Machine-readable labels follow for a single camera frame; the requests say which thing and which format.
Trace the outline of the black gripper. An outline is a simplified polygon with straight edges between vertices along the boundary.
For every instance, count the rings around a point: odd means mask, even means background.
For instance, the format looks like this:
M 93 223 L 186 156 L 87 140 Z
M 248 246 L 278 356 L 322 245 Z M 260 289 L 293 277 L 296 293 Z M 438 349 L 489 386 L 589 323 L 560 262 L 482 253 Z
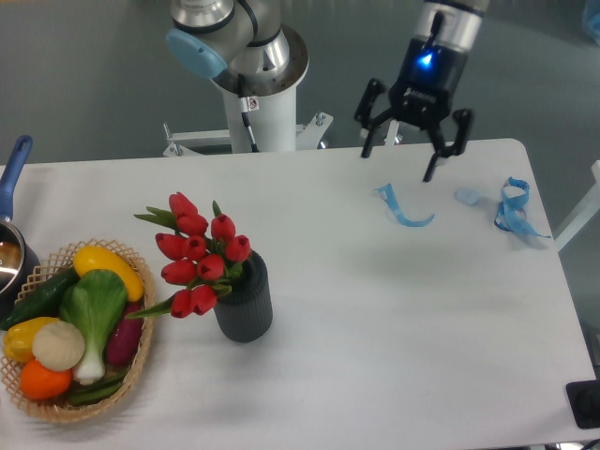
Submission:
M 464 153 L 473 126 L 473 110 L 452 113 L 457 134 L 446 144 L 440 122 L 451 110 L 452 99 L 466 66 L 488 1 L 426 1 L 414 27 L 398 77 L 389 89 L 390 107 L 372 116 L 377 98 L 386 92 L 375 78 L 367 82 L 353 119 L 366 132 L 361 158 L 369 158 L 378 129 L 392 118 L 425 129 L 434 153 L 423 181 L 432 180 L 437 163 Z

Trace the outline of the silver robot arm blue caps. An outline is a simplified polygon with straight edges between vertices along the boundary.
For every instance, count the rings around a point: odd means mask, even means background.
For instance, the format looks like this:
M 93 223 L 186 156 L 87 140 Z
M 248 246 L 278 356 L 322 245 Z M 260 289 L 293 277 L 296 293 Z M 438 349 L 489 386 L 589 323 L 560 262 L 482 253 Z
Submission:
M 296 87 L 308 71 L 308 50 L 282 23 L 280 6 L 279 1 L 171 3 L 168 49 L 222 93 L 235 153 L 315 148 L 332 122 L 328 115 L 306 126 L 296 122 Z M 487 8 L 486 1 L 424 2 L 397 80 L 390 88 L 370 80 L 355 111 L 365 135 L 364 158 L 380 127 L 389 127 L 385 142 L 392 145 L 401 123 L 424 130 L 432 143 L 425 181 L 442 159 L 464 152 L 473 111 L 453 111 L 451 103 Z

